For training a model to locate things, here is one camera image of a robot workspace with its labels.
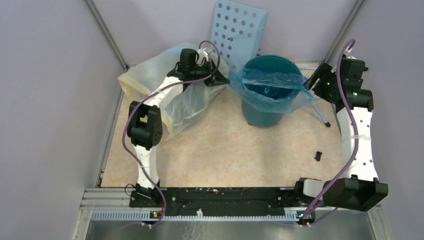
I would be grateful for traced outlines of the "teal plastic trash bin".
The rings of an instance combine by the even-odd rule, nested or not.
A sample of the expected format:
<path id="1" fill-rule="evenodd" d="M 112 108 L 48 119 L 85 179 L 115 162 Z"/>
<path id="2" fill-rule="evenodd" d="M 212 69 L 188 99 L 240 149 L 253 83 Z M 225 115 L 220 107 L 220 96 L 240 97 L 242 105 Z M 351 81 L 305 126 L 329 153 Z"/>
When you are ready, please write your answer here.
<path id="1" fill-rule="evenodd" d="M 300 69 L 287 58 L 259 55 L 250 59 L 241 77 L 241 110 L 247 124 L 260 128 L 277 125 L 290 110 L 302 83 Z"/>

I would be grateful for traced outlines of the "blue plastic trash bag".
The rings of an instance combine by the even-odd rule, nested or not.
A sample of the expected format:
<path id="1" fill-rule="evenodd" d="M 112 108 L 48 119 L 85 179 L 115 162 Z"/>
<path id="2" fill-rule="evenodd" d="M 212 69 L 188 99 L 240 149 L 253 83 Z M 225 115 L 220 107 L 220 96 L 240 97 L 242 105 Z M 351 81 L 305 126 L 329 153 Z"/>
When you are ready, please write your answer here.
<path id="1" fill-rule="evenodd" d="M 228 88 L 258 111 L 289 114 L 315 101 L 300 73 L 243 68 L 228 77 Z"/>

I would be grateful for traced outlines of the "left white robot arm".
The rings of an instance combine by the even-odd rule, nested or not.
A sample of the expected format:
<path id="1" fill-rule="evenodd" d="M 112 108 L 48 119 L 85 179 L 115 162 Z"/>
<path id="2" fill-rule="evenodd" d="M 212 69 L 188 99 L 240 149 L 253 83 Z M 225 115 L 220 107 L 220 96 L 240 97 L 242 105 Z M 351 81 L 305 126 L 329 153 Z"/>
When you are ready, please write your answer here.
<path id="1" fill-rule="evenodd" d="M 131 102 L 125 136 L 134 147 L 138 178 L 132 208 L 161 207 L 157 152 L 160 142 L 191 125 L 228 80 L 228 65 L 210 48 L 167 50 L 137 66 L 145 72 L 145 98 Z"/>

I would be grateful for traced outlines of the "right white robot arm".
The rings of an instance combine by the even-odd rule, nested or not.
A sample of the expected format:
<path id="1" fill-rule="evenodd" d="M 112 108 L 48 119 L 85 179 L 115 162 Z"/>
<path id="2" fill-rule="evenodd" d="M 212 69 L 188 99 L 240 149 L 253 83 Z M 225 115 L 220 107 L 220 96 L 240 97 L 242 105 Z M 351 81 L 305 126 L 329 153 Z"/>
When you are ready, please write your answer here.
<path id="1" fill-rule="evenodd" d="M 362 88 L 366 63 L 342 56 L 341 70 L 323 62 L 304 84 L 316 96 L 333 104 L 342 144 L 342 169 L 334 180 L 300 178 L 293 200 L 309 206 L 312 213 L 321 206 L 367 212 L 389 193 L 379 180 L 372 154 L 371 119 L 373 93 Z"/>

